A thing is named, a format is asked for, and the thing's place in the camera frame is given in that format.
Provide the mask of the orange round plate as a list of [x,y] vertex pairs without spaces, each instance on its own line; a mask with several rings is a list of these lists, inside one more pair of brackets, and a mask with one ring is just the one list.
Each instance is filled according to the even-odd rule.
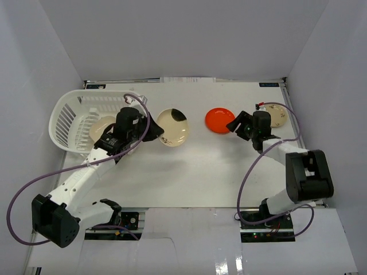
[[205,116],[206,127],[217,134],[227,134],[227,124],[235,119],[234,114],[226,108],[213,108]]

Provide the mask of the cream round flower plate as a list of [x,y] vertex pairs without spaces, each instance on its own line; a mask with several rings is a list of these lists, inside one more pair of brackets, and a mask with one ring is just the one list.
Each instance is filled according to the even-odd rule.
[[159,140],[168,147],[178,147],[189,137],[188,119],[178,109],[162,111],[157,117],[157,125],[164,130]]

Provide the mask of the cream square panda plate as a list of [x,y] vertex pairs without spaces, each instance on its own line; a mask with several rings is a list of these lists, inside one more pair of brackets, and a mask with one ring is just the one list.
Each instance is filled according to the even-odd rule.
[[104,130],[111,124],[115,123],[116,119],[113,116],[105,116],[100,118],[97,122],[91,125],[89,129],[89,137],[92,139],[94,143],[96,143]]

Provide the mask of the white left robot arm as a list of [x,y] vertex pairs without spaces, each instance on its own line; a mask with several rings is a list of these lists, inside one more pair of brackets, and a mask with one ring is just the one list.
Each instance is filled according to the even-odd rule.
[[115,117],[102,117],[89,130],[94,145],[84,161],[85,166],[47,196],[37,195],[33,199],[33,229],[65,248],[82,228],[118,227],[122,210],[118,203],[101,199],[88,207],[80,207],[81,201],[127,150],[140,141],[153,141],[163,133],[163,128],[153,119],[133,107],[123,107]]

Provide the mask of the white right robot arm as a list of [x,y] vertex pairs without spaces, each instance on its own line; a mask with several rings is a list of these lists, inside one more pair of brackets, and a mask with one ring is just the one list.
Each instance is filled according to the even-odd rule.
[[279,223],[281,216],[302,206],[309,206],[310,202],[334,195],[325,153],[293,146],[290,139],[281,139],[272,134],[271,115],[268,112],[248,114],[242,111],[226,127],[238,137],[251,141],[254,150],[259,153],[251,169],[265,156],[285,167],[285,188],[264,199],[255,213],[246,216],[238,211],[238,218],[243,224],[261,224],[270,229]]

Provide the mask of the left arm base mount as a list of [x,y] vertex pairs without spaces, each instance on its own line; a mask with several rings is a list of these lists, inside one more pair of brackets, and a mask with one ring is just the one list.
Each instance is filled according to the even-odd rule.
[[136,238],[126,230],[113,228],[87,230],[84,239],[90,241],[138,241],[142,236],[144,222],[144,212],[122,212],[119,226],[131,231]]

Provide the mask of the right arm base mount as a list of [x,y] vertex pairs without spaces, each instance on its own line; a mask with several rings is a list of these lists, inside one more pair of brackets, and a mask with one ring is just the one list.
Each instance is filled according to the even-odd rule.
[[289,214],[258,225],[242,223],[238,213],[233,217],[240,223],[242,243],[295,242],[293,222]]

